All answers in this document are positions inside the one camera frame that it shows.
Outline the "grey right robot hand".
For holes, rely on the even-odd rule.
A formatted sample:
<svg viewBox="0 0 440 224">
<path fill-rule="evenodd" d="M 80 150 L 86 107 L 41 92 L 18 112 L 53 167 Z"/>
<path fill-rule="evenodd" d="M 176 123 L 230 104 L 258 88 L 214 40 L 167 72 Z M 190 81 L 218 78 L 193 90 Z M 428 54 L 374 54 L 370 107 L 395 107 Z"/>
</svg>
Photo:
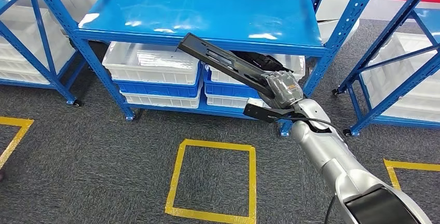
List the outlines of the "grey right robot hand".
<svg viewBox="0 0 440 224">
<path fill-rule="evenodd" d="M 303 90 L 291 71 L 276 71 L 262 74 L 273 97 L 258 93 L 259 97 L 271 108 L 290 109 L 304 97 Z"/>
</svg>

